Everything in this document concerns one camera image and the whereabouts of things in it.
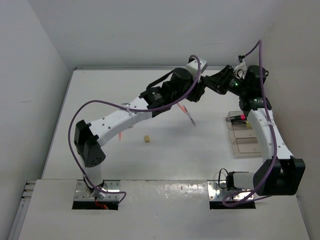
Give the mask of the yellow black highlighter marker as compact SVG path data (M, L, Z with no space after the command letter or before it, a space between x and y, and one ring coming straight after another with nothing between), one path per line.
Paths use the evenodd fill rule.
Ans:
M232 121L231 124L232 125L246 125L246 126L250 125L248 121L244 121L244 120Z

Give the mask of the tan eraser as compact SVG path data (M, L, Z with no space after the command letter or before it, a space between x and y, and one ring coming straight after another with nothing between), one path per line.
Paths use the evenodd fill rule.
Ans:
M150 142L150 137L148 135L144 136L144 142L149 143Z

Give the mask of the pink black highlighter marker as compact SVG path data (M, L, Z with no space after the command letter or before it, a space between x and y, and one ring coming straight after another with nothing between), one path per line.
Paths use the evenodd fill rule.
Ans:
M230 116L229 119L231 121L245 121L246 116L244 114L241 114L241 115L236 115L236 116Z

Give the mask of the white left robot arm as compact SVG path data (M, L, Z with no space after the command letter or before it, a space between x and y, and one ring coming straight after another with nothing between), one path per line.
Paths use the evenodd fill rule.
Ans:
M198 102L205 91L201 79L204 70L204 67L177 67L150 83L145 91L125 105L106 102L117 108L115 112L91 122L80 120L76 123L74 139L69 143L74 144L81 158L76 163L90 194L108 193L100 167L106 158L102 147L124 130L169 111L184 99Z

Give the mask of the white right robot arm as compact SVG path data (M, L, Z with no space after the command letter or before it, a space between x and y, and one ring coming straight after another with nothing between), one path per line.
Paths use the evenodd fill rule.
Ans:
M263 164L255 172L231 171L226 178L229 191L255 190L259 196L295 195L306 165L294 157L274 121L272 106L262 94L269 71L251 65L246 71L227 65L220 72L204 76L204 85L220 95L230 92L239 97L239 107L260 146Z

